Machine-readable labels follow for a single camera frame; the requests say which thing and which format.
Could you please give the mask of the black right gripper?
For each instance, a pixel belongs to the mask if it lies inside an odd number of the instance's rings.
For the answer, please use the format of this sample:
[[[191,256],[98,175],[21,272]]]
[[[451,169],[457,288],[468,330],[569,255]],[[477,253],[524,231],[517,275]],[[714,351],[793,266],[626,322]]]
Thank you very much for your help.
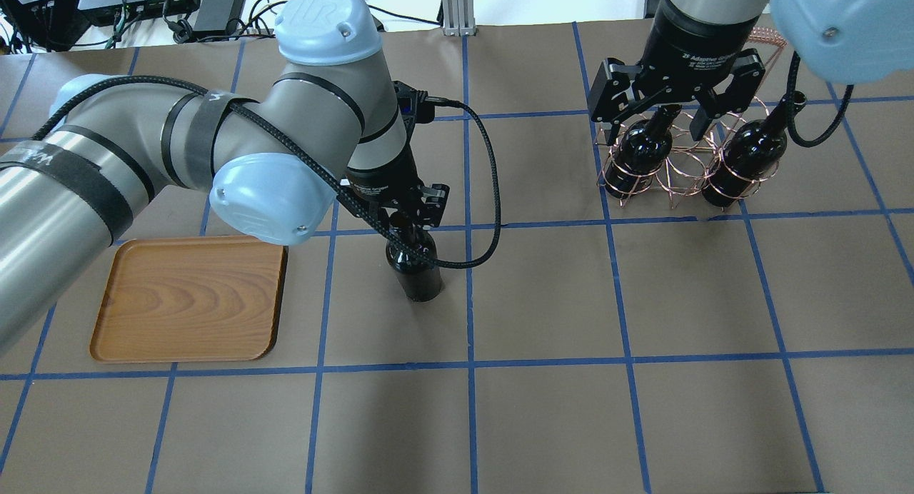
[[[601,62],[587,97],[593,122],[603,123],[605,145],[617,142],[621,123],[652,106],[695,101],[689,132],[702,139],[727,113],[748,109],[766,68],[745,47],[768,0],[658,0],[642,58],[627,65]]]

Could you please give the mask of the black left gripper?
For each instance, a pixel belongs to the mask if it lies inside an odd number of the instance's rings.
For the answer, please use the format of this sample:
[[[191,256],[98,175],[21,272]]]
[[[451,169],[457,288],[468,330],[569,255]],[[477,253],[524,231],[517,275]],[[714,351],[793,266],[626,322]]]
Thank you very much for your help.
[[[353,216],[362,210],[385,223],[386,208],[401,212],[409,223],[420,227],[441,225],[450,188],[441,183],[425,184],[418,175],[411,149],[417,124],[429,124],[436,110],[428,92],[405,82],[393,81],[397,110],[385,127],[363,138],[346,169],[343,189],[355,201],[342,201]]]

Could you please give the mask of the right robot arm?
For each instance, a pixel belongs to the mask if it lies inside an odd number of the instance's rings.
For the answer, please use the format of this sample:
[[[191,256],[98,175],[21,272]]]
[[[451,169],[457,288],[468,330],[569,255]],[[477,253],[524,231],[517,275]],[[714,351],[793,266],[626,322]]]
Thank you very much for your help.
[[[913,0],[658,0],[642,58],[604,59],[587,104],[593,122],[618,127],[652,106],[697,103],[694,139],[745,111],[763,83],[745,47],[765,7],[817,77],[868,84],[912,68]]]

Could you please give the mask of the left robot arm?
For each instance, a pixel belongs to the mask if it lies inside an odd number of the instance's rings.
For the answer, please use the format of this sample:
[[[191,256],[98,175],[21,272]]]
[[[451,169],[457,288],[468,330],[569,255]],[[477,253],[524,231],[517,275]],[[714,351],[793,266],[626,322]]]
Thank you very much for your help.
[[[309,239],[334,201],[386,233],[383,208],[437,227],[448,187],[418,176],[402,82],[365,0],[288,0],[284,70],[263,101],[160,76],[69,81],[2,156],[6,350],[169,186],[206,192],[266,243]]]

